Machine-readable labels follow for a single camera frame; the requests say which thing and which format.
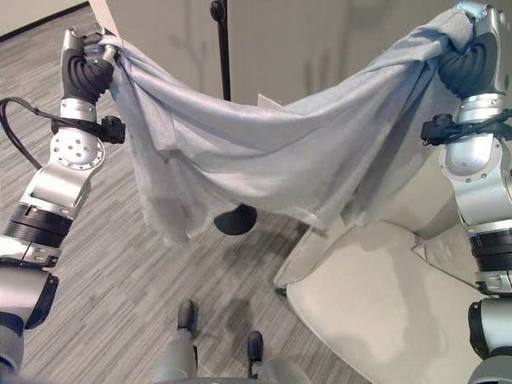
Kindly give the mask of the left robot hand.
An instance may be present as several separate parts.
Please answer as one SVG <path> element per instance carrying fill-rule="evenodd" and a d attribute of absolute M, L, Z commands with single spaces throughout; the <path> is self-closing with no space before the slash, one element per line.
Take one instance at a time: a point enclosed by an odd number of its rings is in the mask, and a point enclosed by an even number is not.
<path fill-rule="evenodd" d="M 77 99 L 95 104 L 109 89 L 113 78 L 117 50 L 105 46 L 102 51 L 86 52 L 88 46 L 98 47 L 109 34 L 101 24 L 73 26 L 64 34 L 61 52 L 63 99 Z"/>

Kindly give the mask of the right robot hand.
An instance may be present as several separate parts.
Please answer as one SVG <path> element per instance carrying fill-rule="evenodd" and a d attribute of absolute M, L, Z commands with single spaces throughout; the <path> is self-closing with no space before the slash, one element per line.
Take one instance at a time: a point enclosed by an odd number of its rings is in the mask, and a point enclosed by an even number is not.
<path fill-rule="evenodd" d="M 479 94 L 507 94 L 511 78 L 508 17 L 495 6 L 470 1 L 460 1 L 457 9 L 472 23 L 472 38 L 463 52 L 452 49 L 440 57 L 440 79 L 461 100 Z"/>

